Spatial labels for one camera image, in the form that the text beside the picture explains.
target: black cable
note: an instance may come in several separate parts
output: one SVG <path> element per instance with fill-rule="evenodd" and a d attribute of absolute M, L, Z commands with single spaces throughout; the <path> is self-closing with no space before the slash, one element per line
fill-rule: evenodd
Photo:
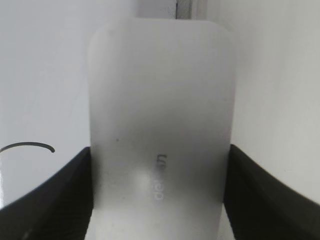
<path fill-rule="evenodd" d="M 0 153 L 7 150 L 7 149 L 11 149 L 11 148 L 18 147 L 18 146 L 37 146 L 37 147 L 48 149 L 52 153 L 54 153 L 56 151 L 52 146 L 50 146 L 48 144 L 40 143 L 40 142 L 33 142 L 33 141 L 26 141 L 26 142 L 17 142 L 17 143 L 5 146 L 0 149 Z"/>

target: white background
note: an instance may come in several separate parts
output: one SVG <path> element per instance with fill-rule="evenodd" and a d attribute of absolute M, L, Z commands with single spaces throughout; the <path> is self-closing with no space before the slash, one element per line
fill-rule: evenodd
<path fill-rule="evenodd" d="M 175 16 L 175 0 L 10 0 L 0 3 L 0 208 L 90 145 L 87 48 L 123 17 Z"/>
<path fill-rule="evenodd" d="M 209 0 L 235 37 L 232 143 L 320 203 L 320 1 Z"/>

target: device logo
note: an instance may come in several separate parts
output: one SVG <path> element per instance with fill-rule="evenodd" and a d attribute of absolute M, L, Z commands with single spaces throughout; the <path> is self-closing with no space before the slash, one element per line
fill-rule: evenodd
<path fill-rule="evenodd" d="M 161 201 L 165 198 L 164 174 L 167 167 L 166 160 L 166 154 L 158 154 L 156 156 L 155 180 L 153 181 L 153 196 L 157 201 Z"/>

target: white rectangular device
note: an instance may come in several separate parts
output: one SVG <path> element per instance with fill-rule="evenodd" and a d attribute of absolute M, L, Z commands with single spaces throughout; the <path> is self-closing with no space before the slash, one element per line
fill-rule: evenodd
<path fill-rule="evenodd" d="M 235 55 L 206 21 L 125 19 L 89 48 L 97 240 L 214 240 Z"/>

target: white surface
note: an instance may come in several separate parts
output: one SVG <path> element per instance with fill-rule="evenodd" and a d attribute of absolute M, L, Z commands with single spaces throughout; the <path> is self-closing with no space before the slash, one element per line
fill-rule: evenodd
<path fill-rule="evenodd" d="M 225 205 L 222 206 L 217 240 L 235 240 Z"/>
<path fill-rule="evenodd" d="M 96 239 L 214 239 L 234 104 L 229 34 L 128 19 L 95 34 L 89 66 Z"/>
<path fill-rule="evenodd" d="M 175 0 L 9 0 L 0 3 L 0 208 L 37 187 L 89 146 L 87 48 L 106 22 L 167 18 Z"/>
<path fill-rule="evenodd" d="M 237 43 L 232 143 L 320 203 L 320 1 L 209 1 Z"/>
<path fill-rule="evenodd" d="M 207 20 L 207 9 L 208 0 L 192 0 L 192 19 Z"/>

